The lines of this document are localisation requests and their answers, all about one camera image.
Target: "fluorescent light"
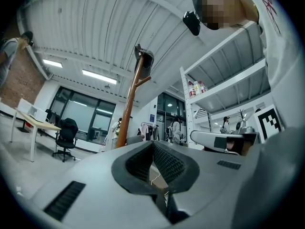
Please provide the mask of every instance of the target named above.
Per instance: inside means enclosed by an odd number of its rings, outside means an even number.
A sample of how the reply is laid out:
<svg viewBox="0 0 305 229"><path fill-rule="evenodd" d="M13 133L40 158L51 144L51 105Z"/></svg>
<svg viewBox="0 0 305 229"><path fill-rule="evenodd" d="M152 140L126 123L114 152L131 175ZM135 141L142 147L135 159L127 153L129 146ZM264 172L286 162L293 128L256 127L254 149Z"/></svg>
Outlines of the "fluorescent light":
<svg viewBox="0 0 305 229"><path fill-rule="evenodd" d="M104 113L106 113L106 114L113 114L113 113L111 113L111 112L108 112L108 111L105 111L105 110L102 110L102 109L96 109L96 110L98 110L98 111L101 111L101 112L104 112Z"/></svg>
<svg viewBox="0 0 305 229"><path fill-rule="evenodd" d="M50 61L50 60L46 60L46 59L44 59L43 62L46 64L49 64L49 65L53 65L53 66L62 68L62 64L58 63L58 62L54 62L54 61Z"/></svg>
<svg viewBox="0 0 305 229"><path fill-rule="evenodd" d="M87 107L87 105L85 105L85 104L81 104L81 103L76 102L76 101L73 101L73 102L75 102L76 104L80 104L80 105L82 105L82 106L86 106L86 107Z"/></svg>
<svg viewBox="0 0 305 229"><path fill-rule="evenodd" d="M109 82L109 83L112 83L112 84L116 84L116 80L115 79L111 79L111 78L108 78L108 77L100 75L100 74L96 74L96 73L93 73L93 72L90 72L90 71L86 71L86 70L82 70L82 73L84 75L100 79L102 81L106 81L106 82Z"/></svg>

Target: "gray floor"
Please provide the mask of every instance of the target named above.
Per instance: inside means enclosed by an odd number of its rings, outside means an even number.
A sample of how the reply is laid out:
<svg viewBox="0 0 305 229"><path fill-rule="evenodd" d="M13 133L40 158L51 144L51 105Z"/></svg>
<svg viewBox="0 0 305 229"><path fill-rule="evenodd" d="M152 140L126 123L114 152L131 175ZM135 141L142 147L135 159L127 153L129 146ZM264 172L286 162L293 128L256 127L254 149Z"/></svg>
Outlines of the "gray floor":
<svg viewBox="0 0 305 229"><path fill-rule="evenodd" d="M0 114L0 168L12 191L16 192L16 187L21 187L25 198L31 198L45 183L74 166L79 160L94 155L72 149L71 154L77 160L68 159L63 163L61 156L51 156L55 151L55 141L37 134L35 162L31 162L31 133L22 133L14 128L14 139L11 143L11 121L12 118ZM15 126L21 127L22 124L23 122L16 121Z"/></svg>

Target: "white bottle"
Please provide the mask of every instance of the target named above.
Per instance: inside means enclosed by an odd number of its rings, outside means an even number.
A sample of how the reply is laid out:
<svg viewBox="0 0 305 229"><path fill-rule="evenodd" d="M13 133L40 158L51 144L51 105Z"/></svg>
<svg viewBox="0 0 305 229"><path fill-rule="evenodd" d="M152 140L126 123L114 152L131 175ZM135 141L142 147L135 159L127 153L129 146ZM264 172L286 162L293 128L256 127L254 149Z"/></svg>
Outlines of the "white bottle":
<svg viewBox="0 0 305 229"><path fill-rule="evenodd" d="M196 92L196 96L201 93L201 86L198 82L194 82L194 90Z"/></svg>
<svg viewBox="0 0 305 229"><path fill-rule="evenodd" d="M199 81L199 84L201 86L201 93L205 93L208 90L207 87L203 84L202 81Z"/></svg>
<svg viewBox="0 0 305 229"><path fill-rule="evenodd" d="M190 94L190 99L196 96L196 92L191 82L189 82L189 94Z"/></svg>

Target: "white table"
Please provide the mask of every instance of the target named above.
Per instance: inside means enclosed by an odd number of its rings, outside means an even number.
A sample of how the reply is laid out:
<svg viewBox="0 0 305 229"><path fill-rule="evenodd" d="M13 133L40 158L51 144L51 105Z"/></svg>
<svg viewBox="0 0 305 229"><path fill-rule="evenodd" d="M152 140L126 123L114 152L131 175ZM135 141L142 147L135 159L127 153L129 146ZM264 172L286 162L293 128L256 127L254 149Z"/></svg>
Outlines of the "white table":
<svg viewBox="0 0 305 229"><path fill-rule="evenodd" d="M19 111L18 109L16 109L16 112L15 112L15 115L13 117L13 121L12 121L12 124L11 124L10 142L13 141L14 124L15 124L15 121L16 121L17 114L22 115L22 117L25 119L25 121L27 121L28 123L30 123L34 127L33 133L32 133L31 145L30 145L30 159L31 159L31 162L34 162L35 142L36 142L36 134L37 134L38 128L43 129L43 130L57 131L57 132L59 132L61 129L57 126L54 126L54 125L48 123L48 122L37 121L34 118L32 118L31 116L29 116L28 114L25 114L25 113Z"/></svg>

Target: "office chair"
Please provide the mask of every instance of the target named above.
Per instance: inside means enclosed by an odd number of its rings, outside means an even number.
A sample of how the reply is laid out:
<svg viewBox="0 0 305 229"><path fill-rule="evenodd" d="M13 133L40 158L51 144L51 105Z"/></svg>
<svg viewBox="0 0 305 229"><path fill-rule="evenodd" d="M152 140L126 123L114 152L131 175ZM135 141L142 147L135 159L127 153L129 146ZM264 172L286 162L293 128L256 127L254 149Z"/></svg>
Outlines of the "office chair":
<svg viewBox="0 0 305 229"><path fill-rule="evenodd" d="M71 148L75 148L75 144L77 141L75 135L78 131L77 124L74 120L67 118L65 120L60 121L59 127L61 128L61 130L59 132L59 137L58 133L56 133L56 147L57 145L63 147L63 151L58 150L57 152L54 152L52 154L52 157L54 157L55 155L63 154L63 162L66 161L65 156L70 156L74 158L75 161L75 157L71 155L71 152L66 152L66 149L69 150Z"/></svg>

